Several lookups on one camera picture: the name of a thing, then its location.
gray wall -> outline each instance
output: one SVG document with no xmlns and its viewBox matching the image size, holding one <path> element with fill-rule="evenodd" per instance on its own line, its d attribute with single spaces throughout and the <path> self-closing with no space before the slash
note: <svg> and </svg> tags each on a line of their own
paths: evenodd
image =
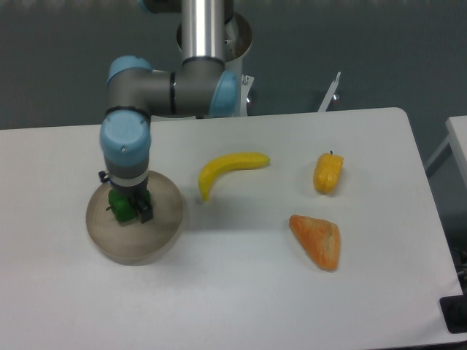
<svg viewBox="0 0 467 350">
<path fill-rule="evenodd" d="M 121 55 L 180 69 L 180 16 L 135 3 L 0 0 L 0 128 L 100 123 Z M 424 161 L 445 120 L 467 114 L 467 1 L 238 0 L 236 10 L 254 33 L 253 114 L 313 112 L 342 71 L 333 108 L 401 107 Z M 446 231 L 462 238 L 467 190 L 452 158 L 431 185 Z"/>
</svg>

toy pepper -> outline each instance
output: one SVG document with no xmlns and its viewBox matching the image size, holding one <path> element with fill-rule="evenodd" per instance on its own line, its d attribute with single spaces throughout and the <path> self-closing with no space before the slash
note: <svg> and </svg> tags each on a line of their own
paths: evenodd
<svg viewBox="0 0 467 350">
<path fill-rule="evenodd" d="M 337 185 L 344 158 L 333 154 L 333 151 L 322 154 L 314 169 L 313 184 L 316 191 L 329 193 Z"/>
</svg>

silver cylinder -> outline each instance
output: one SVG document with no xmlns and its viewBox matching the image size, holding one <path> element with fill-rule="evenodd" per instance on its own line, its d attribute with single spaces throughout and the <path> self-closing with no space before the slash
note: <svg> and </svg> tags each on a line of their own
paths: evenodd
<svg viewBox="0 0 467 350">
<path fill-rule="evenodd" d="M 224 1 L 182 0 L 183 60 L 213 57 L 224 61 Z"/>
</svg>

banana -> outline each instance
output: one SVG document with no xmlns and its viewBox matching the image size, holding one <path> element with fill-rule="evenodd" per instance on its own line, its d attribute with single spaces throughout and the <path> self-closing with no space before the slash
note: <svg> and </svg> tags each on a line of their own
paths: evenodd
<svg viewBox="0 0 467 350">
<path fill-rule="evenodd" d="M 207 163 L 198 178 L 203 201 L 209 200 L 209 190 L 216 178 L 227 171 L 257 169 L 269 164 L 269 157 L 259 152 L 240 152 L 223 155 Z"/>
</svg>

